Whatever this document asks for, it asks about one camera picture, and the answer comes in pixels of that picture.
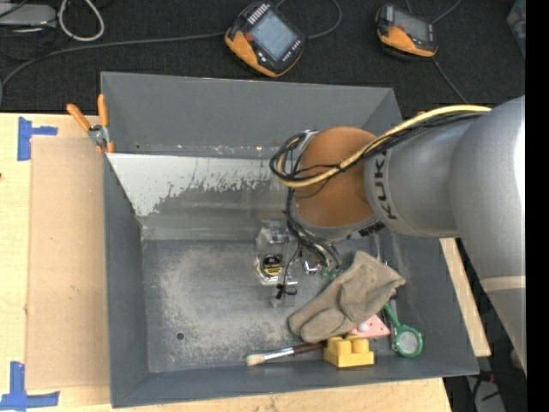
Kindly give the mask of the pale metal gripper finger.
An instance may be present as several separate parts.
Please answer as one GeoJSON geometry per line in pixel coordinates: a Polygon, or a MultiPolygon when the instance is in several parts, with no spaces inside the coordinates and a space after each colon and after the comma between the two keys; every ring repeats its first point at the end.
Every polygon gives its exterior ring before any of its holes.
{"type": "Polygon", "coordinates": [[[262,227],[256,236],[257,250],[267,250],[273,245],[282,245],[288,242],[286,229],[280,227],[262,227]]]}
{"type": "Polygon", "coordinates": [[[254,271],[270,306],[278,308],[293,304],[298,282],[292,278],[282,253],[258,254],[254,271]]]}

